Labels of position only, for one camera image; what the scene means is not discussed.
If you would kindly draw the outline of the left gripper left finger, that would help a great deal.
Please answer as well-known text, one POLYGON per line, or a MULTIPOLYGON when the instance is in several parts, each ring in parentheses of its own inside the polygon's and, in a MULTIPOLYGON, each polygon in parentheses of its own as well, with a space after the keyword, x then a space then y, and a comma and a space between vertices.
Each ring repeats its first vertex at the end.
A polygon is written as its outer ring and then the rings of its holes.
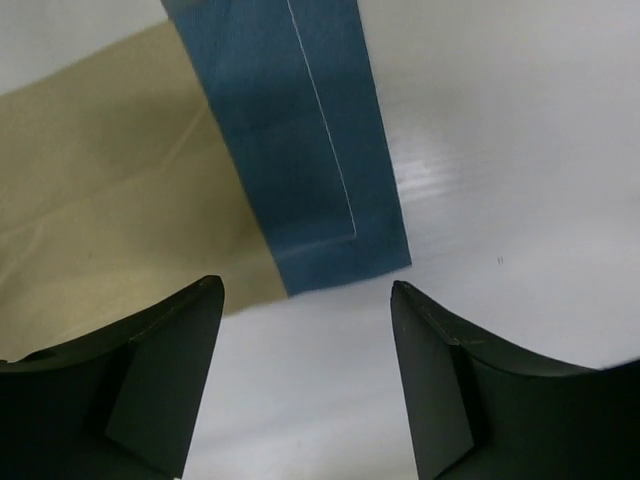
POLYGON ((5 479, 179 479, 219 332, 206 276, 110 325, 1 365, 5 479))

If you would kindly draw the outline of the blue beige checked pillowcase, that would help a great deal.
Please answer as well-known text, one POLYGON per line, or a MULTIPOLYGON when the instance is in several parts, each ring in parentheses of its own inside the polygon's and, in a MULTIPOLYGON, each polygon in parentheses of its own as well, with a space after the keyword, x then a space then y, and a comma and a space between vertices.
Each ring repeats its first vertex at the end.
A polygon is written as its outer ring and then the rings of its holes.
POLYGON ((1 5, 1 355, 411 262, 354 1, 1 5))

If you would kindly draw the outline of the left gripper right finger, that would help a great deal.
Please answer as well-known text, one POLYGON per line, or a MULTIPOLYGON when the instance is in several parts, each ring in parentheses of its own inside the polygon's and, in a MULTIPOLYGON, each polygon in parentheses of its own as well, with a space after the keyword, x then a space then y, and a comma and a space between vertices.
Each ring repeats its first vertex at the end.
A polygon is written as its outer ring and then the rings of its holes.
POLYGON ((635 479, 639 365, 511 343, 397 281, 391 318, 422 479, 635 479))

